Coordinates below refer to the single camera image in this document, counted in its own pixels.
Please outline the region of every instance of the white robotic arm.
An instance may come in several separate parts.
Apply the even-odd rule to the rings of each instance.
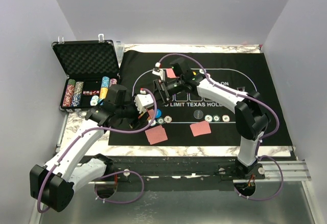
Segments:
[[[211,81],[217,86],[223,86],[222,84],[215,82],[213,79],[211,79]],[[238,95],[247,95],[246,92],[237,91],[230,87],[223,86],[223,88],[230,89]],[[237,97],[216,86],[213,86],[211,83],[209,83],[207,79],[204,79],[199,83],[199,85],[197,86],[197,91],[199,96],[222,104],[223,106],[231,110],[233,113],[235,113],[235,106],[237,105],[237,103],[244,100],[241,97]],[[251,166],[256,161],[255,149],[257,147],[259,138],[262,137],[263,134],[264,132],[261,132],[259,136],[257,136],[254,140],[248,140],[241,136],[241,145],[240,152],[238,154],[238,161],[244,166]]]
[[[57,163],[58,158],[60,158],[67,148],[70,146],[70,144],[82,134],[82,132],[86,131],[87,129],[97,127],[97,122],[92,120],[84,120],[80,128],[77,130],[77,132],[74,134],[74,137],[70,140],[70,142],[64,147],[61,148],[60,152],[58,152],[57,155],[55,155],[52,159],[47,161],[45,165],[48,168],[52,168],[54,165],[57,165],[55,170],[53,171],[54,174],[60,175],[62,179],[65,181],[69,181],[71,178],[71,175],[73,171],[75,170],[76,165],[81,161],[81,159],[84,157],[84,155],[87,153],[89,148],[99,139],[102,135],[104,135],[105,131],[98,129],[98,130],[92,130],[88,133],[86,133],[82,138],[78,140],[77,143],[73,145],[73,147],[68,151],[68,153],[65,155],[64,159],[60,162],[60,164]]]

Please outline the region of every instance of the black poker mat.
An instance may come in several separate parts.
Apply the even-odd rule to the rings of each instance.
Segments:
[[[126,52],[121,66],[120,84],[132,89],[135,80],[144,72],[152,70],[155,63],[166,54]],[[263,53],[187,53],[187,55],[197,59],[207,69],[211,77],[220,83],[232,88],[244,89],[246,92],[257,89],[262,94],[264,101],[275,110],[281,122],[279,131],[266,138],[263,145],[292,145]],[[169,68],[169,63],[176,58],[178,56],[166,58],[162,68]],[[195,63],[190,60],[188,62],[196,73],[199,72],[199,67]],[[139,92],[141,87],[153,90],[152,81],[154,78],[151,72],[144,74],[137,82],[135,90]],[[159,109],[161,110],[161,117],[170,116],[172,122],[162,125],[166,130],[168,140],[155,144],[157,146],[239,146],[240,144],[240,135],[236,130],[234,114],[216,102],[180,94],[174,97],[169,106],[160,106]],[[219,120],[217,122],[213,120],[210,123],[212,133],[194,137],[190,124],[204,121],[206,115],[215,117],[216,120],[219,117]],[[272,120],[267,131],[273,130],[274,127],[275,121]],[[123,122],[119,128],[128,129],[129,126]],[[133,135],[111,133],[109,144],[148,146],[149,142],[144,132]]]

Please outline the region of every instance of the case latch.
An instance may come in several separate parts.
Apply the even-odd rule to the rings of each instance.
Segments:
[[[98,35],[99,42],[104,42],[104,34]]]
[[[64,43],[63,36],[58,36],[58,43],[59,44],[63,44]]]

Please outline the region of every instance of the pink playing card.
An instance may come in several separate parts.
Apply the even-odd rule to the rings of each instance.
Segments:
[[[167,73],[167,77],[168,78],[176,78],[173,69],[171,69],[171,68],[170,69],[166,69],[166,73]]]
[[[193,123],[190,125],[193,136],[205,135],[211,133],[210,125],[207,121],[202,121],[199,123]]]
[[[165,129],[160,125],[145,130],[150,145],[168,140]]]
[[[154,116],[154,109],[148,110],[148,114],[149,114],[150,118],[153,118],[153,116]]]

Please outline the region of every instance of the poker chip case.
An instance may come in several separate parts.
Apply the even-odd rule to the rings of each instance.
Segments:
[[[92,107],[90,92],[97,92],[99,95],[103,77],[114,78],[119,82],[119,64],[112,40],[99,38],[98,41],[57,41],[52,43],[52,48],[67,75],[60,110],[67,112],[88,110]],[[71,86],[69,85],[72,83],[71,80],[75,80],[76,83],[83,82],[77,106],[63,105],[66,89]]]

